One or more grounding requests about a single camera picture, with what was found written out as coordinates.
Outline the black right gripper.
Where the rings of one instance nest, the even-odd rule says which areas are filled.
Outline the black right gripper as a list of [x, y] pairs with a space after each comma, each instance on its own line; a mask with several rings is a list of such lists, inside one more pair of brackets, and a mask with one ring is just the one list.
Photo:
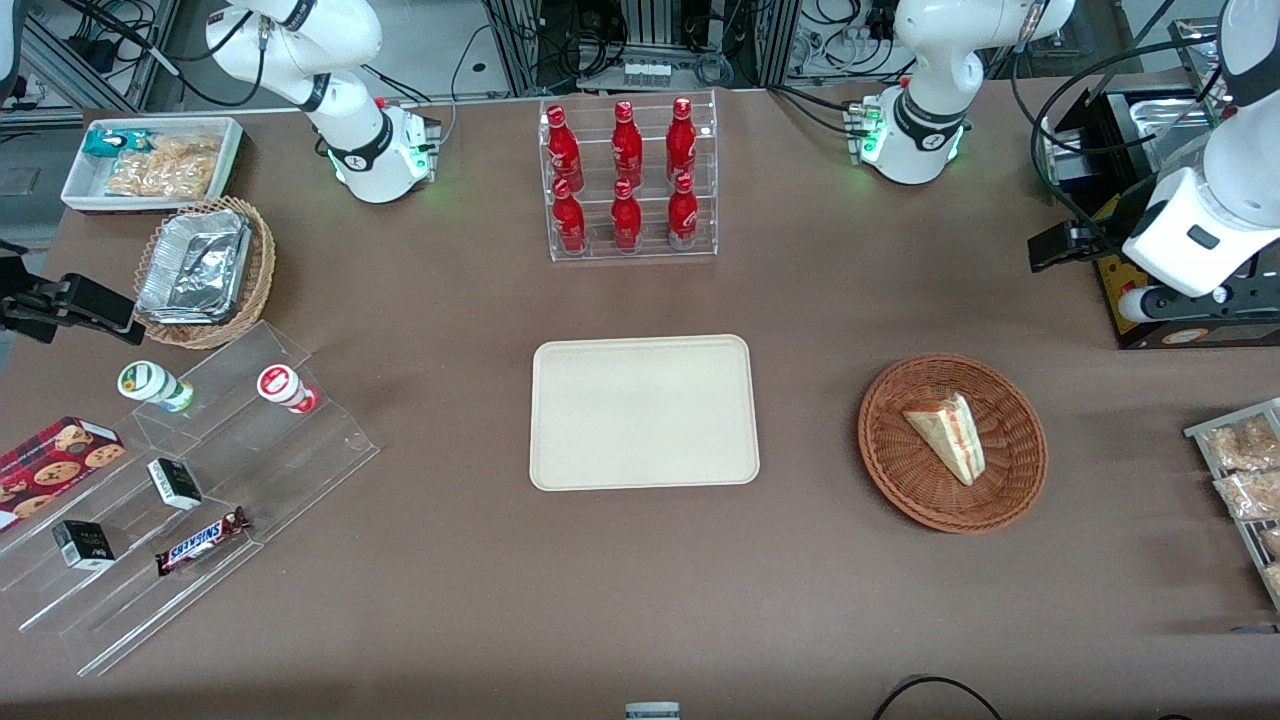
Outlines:
[[133, 346], [146, 334], [131, 299], [76, 273], [59, 281], [32, 275], [20, 255], [1, 258], [1, 319], [4, 329], [45, 345], [59, 327], [99, 331]]

